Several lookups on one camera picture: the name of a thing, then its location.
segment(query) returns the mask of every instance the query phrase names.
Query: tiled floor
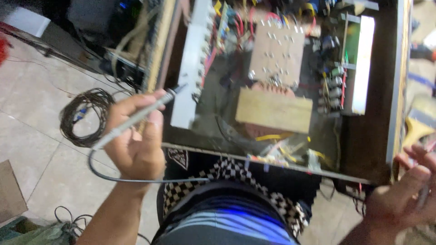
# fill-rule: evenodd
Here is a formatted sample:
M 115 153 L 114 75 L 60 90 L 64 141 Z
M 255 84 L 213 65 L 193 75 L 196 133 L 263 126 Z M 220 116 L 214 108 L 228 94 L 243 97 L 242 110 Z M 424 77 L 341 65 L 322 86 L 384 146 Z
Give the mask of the tiled floor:
M 66 206 L 73 216 L 94 214 L 114 183 L 93 175 L 86 166 L 88 149 L 79 148 L 59 131 L 59 112 L 73 94 L 91 88 L 117 91 L 102 75 L 84 71 L 57 58 L 45 58 L 35 49 L 10 38 L 11 61 L 0 67 L 0 162 L 9 159 L 27 201 L 32 220 L 46 224 L 55 220 L 54 209 Z M 116 99 L 127 95 L 116 94 Z M 96 118 L 87 116 L 76 127 L 87 134 Z M 107 155 L 94 159 L 106 174 L 117 175 Z M 153 186 L 143 204 L 140 233 L 151 239 L 158 229 L 156 194 Z M 328 195 L 330 187 L 321 186 Z M 60 212 L 60 218 L 69 218 Z M 304 232 L 302 244 L 335 244 L 360 220 L 351 199 L 335 194 L 328 202 L 321 195 L 315 200 L 313 218 Z

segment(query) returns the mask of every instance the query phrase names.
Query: checkered shorts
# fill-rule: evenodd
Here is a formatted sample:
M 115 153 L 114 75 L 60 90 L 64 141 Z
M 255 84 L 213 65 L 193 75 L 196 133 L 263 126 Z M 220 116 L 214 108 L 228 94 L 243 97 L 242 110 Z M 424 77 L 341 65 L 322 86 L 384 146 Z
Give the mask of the checkered shorts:
M 268 188 L 256 182 L 250 171 L 246 170 L 241 163 L 236 163 L 232 158 L 221 157 L 213 168 L 201 171 L 198 176 L 189 178 L 209 178 L 216 180 L 231 180 L 255 188 L 259 193 L 263 194 L 269 200 L 279 213 L 285 218 L 286 224 L 293 235 L 297 238 L 309 224 L 308 217 L 303 212 L 302 207 L 298 202 L 292 202 L 289 198 L 284 198 L 281 193 L 269 192 Z M 206 182 L 178 182 L 165 184 L 164 194 L 164 216 L 172 207 L 182 200 L 186 195 L 195 190 L 195 188 L 206 184 Z

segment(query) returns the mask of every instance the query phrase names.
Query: person's left hand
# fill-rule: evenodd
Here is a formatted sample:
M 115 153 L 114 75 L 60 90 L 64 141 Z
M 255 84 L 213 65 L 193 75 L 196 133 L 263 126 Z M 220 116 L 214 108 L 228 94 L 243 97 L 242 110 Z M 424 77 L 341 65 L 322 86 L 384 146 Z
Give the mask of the person's left hand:
M 125 122 L 130 115 L 156 102 L 165 95 L 161 89 L 153 94 L 133 95 L 110 109 L 105 134 Z M 165 157 L 161 149 L 164 116 L 158 110 L 149 114 L 144 132 L 140 135 L 135 128 L 124 131 L 104 148 L 115 163 L 122 178 L 133 180 L 155 180 L 163 175 Z

